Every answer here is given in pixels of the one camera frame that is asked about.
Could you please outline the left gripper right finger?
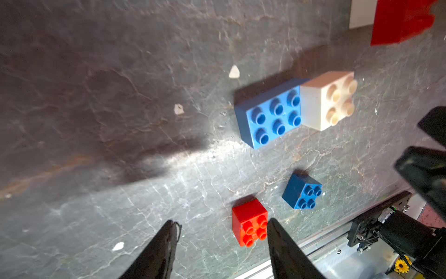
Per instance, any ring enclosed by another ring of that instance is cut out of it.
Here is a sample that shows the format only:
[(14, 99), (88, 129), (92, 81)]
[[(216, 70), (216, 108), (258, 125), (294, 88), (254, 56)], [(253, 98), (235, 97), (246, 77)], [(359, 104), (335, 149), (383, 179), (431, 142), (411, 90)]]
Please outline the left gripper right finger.
[(275, 279), (325, 278), (274, 218), (268, 221), (267, 239)]

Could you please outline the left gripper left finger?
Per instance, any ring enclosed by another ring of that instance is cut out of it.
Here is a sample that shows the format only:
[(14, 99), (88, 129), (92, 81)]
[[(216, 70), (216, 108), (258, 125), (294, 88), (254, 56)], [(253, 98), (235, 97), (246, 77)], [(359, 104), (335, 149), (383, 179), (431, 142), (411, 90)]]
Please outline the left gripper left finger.
[(120, 279), (169, 279), (182, 226), (168, 220)]

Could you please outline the red lego brick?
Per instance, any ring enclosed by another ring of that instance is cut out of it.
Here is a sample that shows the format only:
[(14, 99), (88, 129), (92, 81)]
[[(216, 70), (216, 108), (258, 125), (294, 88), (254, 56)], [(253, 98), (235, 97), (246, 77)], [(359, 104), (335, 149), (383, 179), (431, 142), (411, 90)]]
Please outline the red lego brick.
[(371, 46), (399, 44), (430, 29), (436, 0), (378, 0)]
[(268, 211), (257, 199), (232, 208), (232, 231), (240, 246), (267, 238)]

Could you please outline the small blue lego brick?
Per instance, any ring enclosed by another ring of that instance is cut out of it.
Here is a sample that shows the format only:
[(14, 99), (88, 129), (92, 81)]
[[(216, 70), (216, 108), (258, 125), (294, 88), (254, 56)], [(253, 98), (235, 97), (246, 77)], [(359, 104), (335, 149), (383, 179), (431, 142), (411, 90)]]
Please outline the small blue lego brick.
[(293, 209), (310, 210), (322, 195), (322, 184), (308, 175), (292, 174), (282, 199)]

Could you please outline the long blue lego brick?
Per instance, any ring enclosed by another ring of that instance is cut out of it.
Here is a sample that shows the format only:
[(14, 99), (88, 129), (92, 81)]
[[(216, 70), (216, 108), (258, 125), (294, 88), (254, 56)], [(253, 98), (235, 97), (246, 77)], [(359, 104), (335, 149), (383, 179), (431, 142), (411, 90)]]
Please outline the long blue lego brick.
[(307, 79), (291, 79), (235, 105), (240, 137), (259, 149), (303, 123), (300, 86)]

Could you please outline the white lego brick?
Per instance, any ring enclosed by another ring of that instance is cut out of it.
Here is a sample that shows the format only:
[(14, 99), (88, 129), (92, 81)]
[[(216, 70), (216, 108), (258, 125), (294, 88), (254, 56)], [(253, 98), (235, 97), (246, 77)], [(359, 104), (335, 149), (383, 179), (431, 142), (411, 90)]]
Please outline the white lego brick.
[(355, 112), (354, 72), (329, 71), (300, 86), (302, 125), (324, 131)]
[(373, 25), (377, 0), (352, 0), (349, 29)]

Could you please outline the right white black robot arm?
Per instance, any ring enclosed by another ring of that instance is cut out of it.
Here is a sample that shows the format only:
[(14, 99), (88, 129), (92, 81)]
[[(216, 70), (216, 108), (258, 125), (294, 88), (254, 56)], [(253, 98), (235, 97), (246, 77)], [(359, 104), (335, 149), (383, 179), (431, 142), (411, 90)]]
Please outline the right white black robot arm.
[[(446, 144), (446, 109), (432, 109), (418, 127), (441, 145)], [(396, 171), (436, 211), (446, 216), (446, 153), (410, 146), (394, 165)], [(380, 227), (379, 237), (427, 279), (446, 276), (446, 229), (428, 226), (396, 211)]]

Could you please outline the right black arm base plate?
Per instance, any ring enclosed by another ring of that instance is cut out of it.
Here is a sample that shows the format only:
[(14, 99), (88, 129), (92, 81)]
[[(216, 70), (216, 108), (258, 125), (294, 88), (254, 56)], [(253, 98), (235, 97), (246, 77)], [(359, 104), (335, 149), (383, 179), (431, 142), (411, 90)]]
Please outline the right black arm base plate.
[(403, 211), (411, 196), (409, 191), (403, 191), (356, 217), (348, 232), (347, 245), (351, 248), (356, 246), (359, 251), (362, 251), (378, 242), (378, 231), (383, 224), (379, 221), (382, 213), (387, 216), (395, 211)]

